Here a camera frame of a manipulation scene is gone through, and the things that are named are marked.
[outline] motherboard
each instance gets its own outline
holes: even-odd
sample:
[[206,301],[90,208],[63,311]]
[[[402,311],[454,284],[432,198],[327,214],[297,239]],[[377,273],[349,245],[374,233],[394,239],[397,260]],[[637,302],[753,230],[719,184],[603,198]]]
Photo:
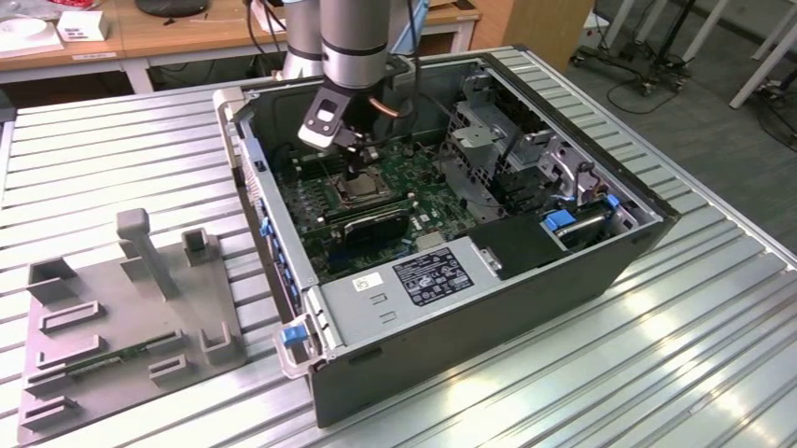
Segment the motherboard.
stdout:
[[346,171],[340,154],[290,157],[278,176],[303,246],[322,282],[400,259],[476,227],[468,202],[438,166],[440,146],[394,143]]

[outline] slotted metal table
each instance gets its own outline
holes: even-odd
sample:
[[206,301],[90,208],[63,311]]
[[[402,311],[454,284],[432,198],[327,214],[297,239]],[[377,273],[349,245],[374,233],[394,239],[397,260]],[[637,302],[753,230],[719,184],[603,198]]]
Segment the slotted metal table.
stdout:
[[605,294],[318,429],[271,346],[277,310],[213,113],[225,85],[23,110],[0,146],[0,446],[16,444],[26,265],[119,257],[113,216],[133,206],[157,245],[199,225],[222,236],[250,363],[44,446],[795,444],[795,256],[530,53],[494,55],[685,215]]

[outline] sticker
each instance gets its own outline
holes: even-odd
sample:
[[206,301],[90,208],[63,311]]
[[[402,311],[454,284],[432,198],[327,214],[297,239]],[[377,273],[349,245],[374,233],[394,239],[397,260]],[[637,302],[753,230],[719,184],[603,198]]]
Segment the sticker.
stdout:
[[73,56],[75,61],[87,61],[90,59],[107,59],[107,58],[117,58],[117,52],[110,51],[107,53],[89,53],[89,54],[77,54]]
[[397,264],[394,271],[418,306],[429,305],[473,286],[473,280],[449,247]]
[[370,273],[360,278],[356,278],[352,283],[354,284],[356,291],[361,292],[369,289],[370,287],[377,287],[382,283],[382,276],[380,273]]

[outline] gray 3d-printed holder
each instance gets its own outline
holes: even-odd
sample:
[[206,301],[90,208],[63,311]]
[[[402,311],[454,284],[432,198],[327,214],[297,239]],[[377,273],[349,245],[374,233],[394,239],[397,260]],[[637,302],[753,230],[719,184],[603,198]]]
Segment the gray 3d-printed holder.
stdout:
[[247,360],[219,241],[203,229],[157,250],[143,209],[118,214],[125,259],[30,266],[18,441],[31,444]]

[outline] wooden desk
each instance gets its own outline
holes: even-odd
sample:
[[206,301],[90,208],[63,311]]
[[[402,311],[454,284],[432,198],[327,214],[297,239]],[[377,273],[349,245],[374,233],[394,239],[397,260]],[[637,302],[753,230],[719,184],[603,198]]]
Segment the wooden desk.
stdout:
[[[89,73],[123,71],[135,93],[154,91],[147,69],[171,63],[190,63],[258,54],[251,44],[246,23],[246,7],[241,0],[213,0],[206,14],[177,19],[150,16],[137,9],[134,0],[106,0],[102,9],[111,19],[111,36],[106,42],[67,43],[63,51],[0,60],[0,84],[28,79],[66,77]],[[453,5],[430,10],[425,35],[454,34],[452,52],[470,47],[473,27],[481,18],[478,10],[461,10]],[[274,52],[271,36],[253,19],[253,31],[261,47]],[[285,42],[286,33],[278,33]],[[102,60],[74,60],[79,54],[106,54]]]
[[121,70],[125,47],[117,2],[106,0],[99,10],[109,20],[103,42],[64,42],[63,50],[0,59],[0,83]]

